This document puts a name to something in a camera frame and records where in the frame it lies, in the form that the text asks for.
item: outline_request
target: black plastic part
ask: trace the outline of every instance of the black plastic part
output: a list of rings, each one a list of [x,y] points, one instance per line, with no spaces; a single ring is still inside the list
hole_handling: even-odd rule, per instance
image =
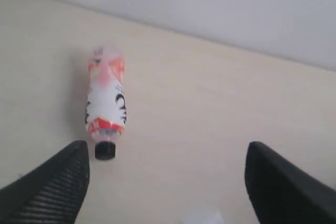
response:
[[[75,141],[0,190],[0,223],[73,224],[90,179],[88,147]]]
[[[261,142],[249,145],[245,184],[261,224],[336,223],[336,192]]]
[[[94,156],[99,160],[109,160],[114,158],[116,155],[115,144],[108,141],[102,141],[96,144],[94,149]]]

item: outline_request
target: bottle cap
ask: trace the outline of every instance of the bottle cap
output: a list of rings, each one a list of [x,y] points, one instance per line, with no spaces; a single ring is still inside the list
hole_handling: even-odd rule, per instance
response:
[[[101,141],[96,144],[94,149],[94,156],[99,160],[109,160],[114,158],[116,155],[115,144],[108,141]]]

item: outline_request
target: floor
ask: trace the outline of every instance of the floor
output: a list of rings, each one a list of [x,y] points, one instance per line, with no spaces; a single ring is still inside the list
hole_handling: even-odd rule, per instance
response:
[[[86,57],[110,41],[125,54],[127,128],[116,159],[92,159],[77,223],[178,223],[214,206],[257,224],[250,141],[336,186],[336,73],[51,0],[0,5],[1,187],[89,139]]]

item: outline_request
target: white wall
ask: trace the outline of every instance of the white wall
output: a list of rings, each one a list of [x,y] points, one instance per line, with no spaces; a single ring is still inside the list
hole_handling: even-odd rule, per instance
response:
[[[336,70],[336,0],[67,0]]]

